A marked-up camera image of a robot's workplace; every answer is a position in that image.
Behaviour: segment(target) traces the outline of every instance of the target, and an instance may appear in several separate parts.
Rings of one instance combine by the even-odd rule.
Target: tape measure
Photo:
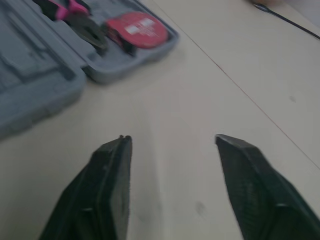
[[[105,34],[129,54],[155,48],[168,40],[166,27],[154,16],[129,12],[105,22]]]

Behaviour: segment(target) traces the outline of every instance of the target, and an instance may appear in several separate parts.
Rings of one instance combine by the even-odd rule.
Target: pliers
[[[106,50],[107,40],[99,25],[89,18],[90,7],[82,0],[65,0],[64,7],[53,0],[33,0],[40,6],[42,13],[52,21],[66,22],[80,38],[97,50]]]

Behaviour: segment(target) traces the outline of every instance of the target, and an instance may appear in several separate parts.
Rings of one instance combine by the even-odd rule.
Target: tool case
[[[148,13],[166,27],[168,40],[131,56],[107,38],[108,50],[98,53],[65,22],[42,14],[32,0],[0,0],[0,139],[77,100],[86,75],[97,83],[110,83],[146,62],[160,60],[179,40],[174,29],[137,0],[85,2],[98,25],[133,11]]]

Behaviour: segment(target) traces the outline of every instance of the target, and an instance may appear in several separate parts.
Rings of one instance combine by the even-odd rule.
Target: table surface
[[[177,48],[0,143],[0,239],[35,240],[91,153],[133,138],[129,240],[242,239],[215,134],[258,146],[320,215],[320,42],[241,0],[144,0]],[[317,33],[292,7],[278,13]]]

